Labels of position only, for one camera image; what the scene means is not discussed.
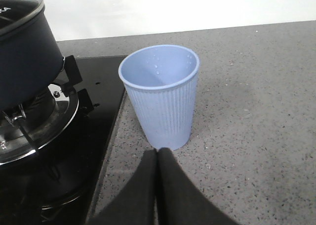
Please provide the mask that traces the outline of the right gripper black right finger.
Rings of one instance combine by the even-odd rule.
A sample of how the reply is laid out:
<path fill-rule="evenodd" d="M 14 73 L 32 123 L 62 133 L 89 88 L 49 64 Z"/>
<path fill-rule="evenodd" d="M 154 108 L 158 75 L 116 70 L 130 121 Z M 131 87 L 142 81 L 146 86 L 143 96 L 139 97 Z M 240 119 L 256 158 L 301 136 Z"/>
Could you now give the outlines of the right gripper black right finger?
<path fill-rule="evenodd" d="M 191 182 L 168 148 L 157 152 L 156 201 L 160 225 L 236 225 Z"/>

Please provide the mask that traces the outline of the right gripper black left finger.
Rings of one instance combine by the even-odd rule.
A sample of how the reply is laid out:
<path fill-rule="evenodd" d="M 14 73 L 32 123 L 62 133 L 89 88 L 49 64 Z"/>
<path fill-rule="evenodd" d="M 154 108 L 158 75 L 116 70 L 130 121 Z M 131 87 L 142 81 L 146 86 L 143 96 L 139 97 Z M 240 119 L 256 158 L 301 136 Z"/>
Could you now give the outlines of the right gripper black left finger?
<path fill-rule="evenodd" d="M 119 194 L 90 225 L 152 225 L 154 223 L 157 152 L 144 152 L 136 171 Z"/>

